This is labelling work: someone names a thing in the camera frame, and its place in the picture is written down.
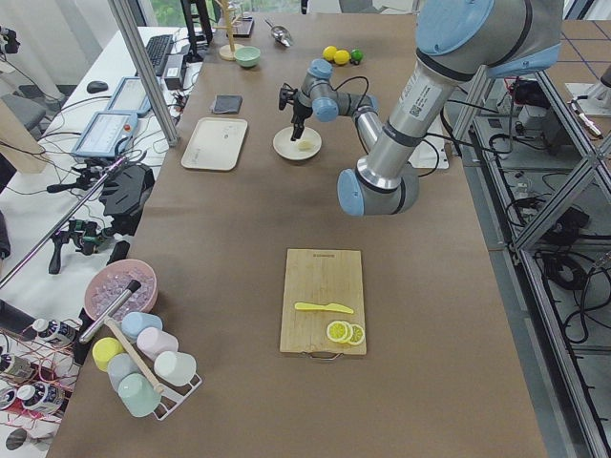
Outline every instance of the bowl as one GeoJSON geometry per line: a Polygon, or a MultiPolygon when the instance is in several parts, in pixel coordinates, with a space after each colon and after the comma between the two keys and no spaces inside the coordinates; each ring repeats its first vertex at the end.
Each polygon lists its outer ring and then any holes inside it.
{"type": "Polygon", "coordinates": [[[138,280],[141,287],[130,300],[113,314],[120,322],[130,312],[149,312],[157,301],[157,277],[153,268],[142,260],[118,260],[100,270],[85,290],[85,313],[92,319],[118,297],[130,280],[138,280]]]}
{"type": "Polygon", "coordinates": [[[261,50],[254,46],[243,46],[236,49],[233,55],[236,58],[236,62],[238,62],[241,67],[249,69],[259,63],[261,50]]]}

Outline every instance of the metal scoop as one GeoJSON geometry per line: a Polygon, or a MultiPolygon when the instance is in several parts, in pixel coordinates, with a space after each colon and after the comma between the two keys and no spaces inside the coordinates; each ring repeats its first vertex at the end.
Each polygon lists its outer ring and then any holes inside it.
{"type": "Polygon", "coordinates": [[[265,18],[265,22],[271,27],[271,36],[274,37],[278,43],[285,45],[289,48],[293,44],[293,38],[290,36],[290,32],[283,26],[275,26],[273,22],[265,18]]]}

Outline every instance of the green bowl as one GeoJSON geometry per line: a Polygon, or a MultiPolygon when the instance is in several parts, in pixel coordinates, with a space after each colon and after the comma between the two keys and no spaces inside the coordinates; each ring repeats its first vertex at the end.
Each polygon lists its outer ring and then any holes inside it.
{"type": "Polygon", "coordinates": [[[244,46],[236,49],[233,55],[236,58],[236,62],[238,62],[241,67],[248,69],[259,63],[261,50],[254,46],[244,46]]]}

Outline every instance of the black box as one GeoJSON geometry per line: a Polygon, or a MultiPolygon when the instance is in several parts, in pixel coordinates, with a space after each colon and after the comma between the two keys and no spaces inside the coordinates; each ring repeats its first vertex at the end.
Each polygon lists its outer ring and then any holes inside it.
{"type": "Polygon", "coordinates": [[[170,91],[182,89],[184,74],[187,71],[185,57],[186,56],[184,54],[168,55],[168,61],[165,64],[165,70],[163,71],[163,81],[165,81],[165,87],[170,91]]]}

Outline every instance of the wooden cutting board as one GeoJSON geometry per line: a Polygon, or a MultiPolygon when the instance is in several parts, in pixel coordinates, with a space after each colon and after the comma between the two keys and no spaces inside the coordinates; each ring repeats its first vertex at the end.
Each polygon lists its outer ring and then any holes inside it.
{"type": "Polygon", "coordinates": [[[350,345],[337,344],[327,338],[327,325],[334,320],[360,324],[365,329],[361,252],[289,249],[286,254],[280,351],[313,356],[328,353],[365,355],[367,339],[360,345],[350,345]],[[298,311],[295,302],[336,302],[350,307],[354,314],[298,311]]]}

